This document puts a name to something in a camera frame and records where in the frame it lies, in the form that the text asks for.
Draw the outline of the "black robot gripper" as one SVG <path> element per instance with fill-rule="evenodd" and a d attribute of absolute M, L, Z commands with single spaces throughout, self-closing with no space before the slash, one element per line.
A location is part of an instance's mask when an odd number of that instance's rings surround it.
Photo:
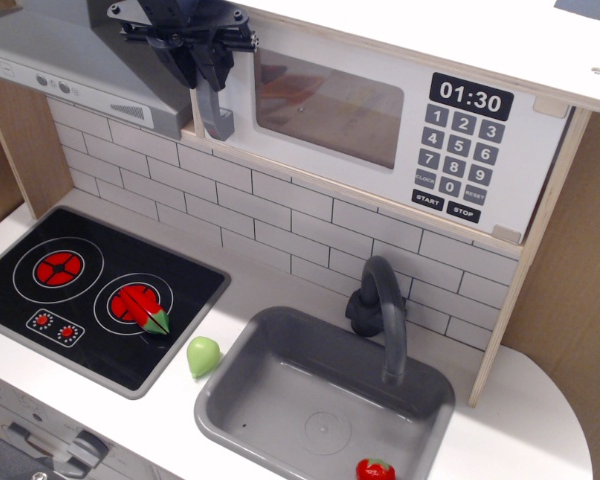
<path fill-rule="evenodd" d="M 254 52 L 259 43 L 248 12 L 229 1 L 117 1 L 107 16 L 125 33 L 148 37 L 162 64 L 188 89 L 196 88 L 197 67 L 213 91 L 223 90 L 234 67 L 232 51 Z"/>

